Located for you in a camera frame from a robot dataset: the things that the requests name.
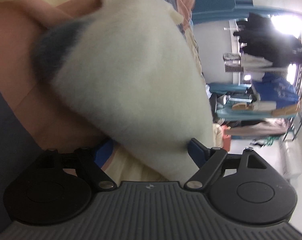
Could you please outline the cream striped fleece sweater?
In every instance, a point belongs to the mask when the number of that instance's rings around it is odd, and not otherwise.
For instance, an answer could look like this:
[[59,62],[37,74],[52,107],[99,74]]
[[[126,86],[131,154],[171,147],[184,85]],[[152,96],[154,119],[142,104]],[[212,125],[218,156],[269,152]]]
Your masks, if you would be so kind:
[[165,0],[102,0],[50,29],[32,52],[59,99],[136,159],[185,183],[198,167],[192,138],[213,146],[206,84]]

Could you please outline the beige hanging trousers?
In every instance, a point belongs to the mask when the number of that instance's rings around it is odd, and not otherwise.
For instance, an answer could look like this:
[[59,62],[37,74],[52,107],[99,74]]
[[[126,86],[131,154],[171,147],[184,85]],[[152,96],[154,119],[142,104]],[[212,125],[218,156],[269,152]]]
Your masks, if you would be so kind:
[[253,136],[271,136],[271,135],[283,135],[287,131],[287,126],[277,122],[260,122],[256,125],[235,127],[226,129],[225,134],[241,136],[241,137],[253,137]]

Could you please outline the patchwork quilt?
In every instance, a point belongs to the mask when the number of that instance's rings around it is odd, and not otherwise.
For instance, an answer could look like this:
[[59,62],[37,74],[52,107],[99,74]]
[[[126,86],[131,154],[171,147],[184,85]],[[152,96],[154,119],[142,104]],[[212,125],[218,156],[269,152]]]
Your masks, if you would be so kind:
[[19,2],[35,4],[49,23],[99,7],[99,0],[65,0],[61,5],[55,0],[0,0],[0,232],[10,224],[2,200],[5,188],[43,149],[68,152],[110,142],[35,80],[29,51],[42,27],[16,7]]

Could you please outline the blue hanging jersey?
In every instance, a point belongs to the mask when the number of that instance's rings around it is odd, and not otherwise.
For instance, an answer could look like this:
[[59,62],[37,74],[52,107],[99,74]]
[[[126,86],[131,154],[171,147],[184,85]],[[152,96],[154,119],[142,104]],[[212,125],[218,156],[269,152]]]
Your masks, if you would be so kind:
[[297,105],[299,96],[295,87],[285,78],[265,73],[262,79],[252,80],[252,87],[261,101],[276,103],[276,109]]

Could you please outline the striped hanging cloth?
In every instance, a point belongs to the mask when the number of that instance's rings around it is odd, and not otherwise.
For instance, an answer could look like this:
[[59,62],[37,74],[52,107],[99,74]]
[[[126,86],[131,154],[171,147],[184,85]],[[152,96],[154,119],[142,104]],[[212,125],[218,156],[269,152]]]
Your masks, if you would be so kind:
[[223,61],[226,73],[242,73],[240,53],[224,53]]

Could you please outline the black hanging jacket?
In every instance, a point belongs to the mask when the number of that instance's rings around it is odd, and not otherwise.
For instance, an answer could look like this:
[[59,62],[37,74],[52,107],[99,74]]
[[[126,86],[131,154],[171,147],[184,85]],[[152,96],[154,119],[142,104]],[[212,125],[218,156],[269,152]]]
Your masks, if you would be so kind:
[[233,33],[240,43],[245,43],[243,52],[263,57],[273,67],[302,64],[302,42],[293,35],[277,31],[270,18],[250,13],[246,20],[236,22],[238,30]]

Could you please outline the blue upholstered chair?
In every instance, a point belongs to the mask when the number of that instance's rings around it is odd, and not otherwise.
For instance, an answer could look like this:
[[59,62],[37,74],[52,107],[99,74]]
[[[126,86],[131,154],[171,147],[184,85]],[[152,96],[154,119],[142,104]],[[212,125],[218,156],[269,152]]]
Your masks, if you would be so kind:
[[192,21],[194,24],[201,24],[231,20],[235,7],[235,0],[195,0]]

